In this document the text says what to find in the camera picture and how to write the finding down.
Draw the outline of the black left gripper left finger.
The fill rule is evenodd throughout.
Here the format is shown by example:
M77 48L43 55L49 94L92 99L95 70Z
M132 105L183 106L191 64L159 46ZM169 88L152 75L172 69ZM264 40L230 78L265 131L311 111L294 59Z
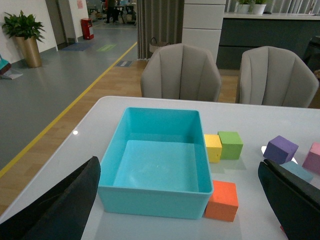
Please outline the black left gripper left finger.
M1 223L2 240L79 240L101 176L93 156L30 205Z

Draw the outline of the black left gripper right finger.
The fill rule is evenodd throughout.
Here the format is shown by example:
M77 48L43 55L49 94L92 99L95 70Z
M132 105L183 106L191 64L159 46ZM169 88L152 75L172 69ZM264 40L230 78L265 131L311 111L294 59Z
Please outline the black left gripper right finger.
M289 240L320 238L320 190L281 165L264 159L258 178Z

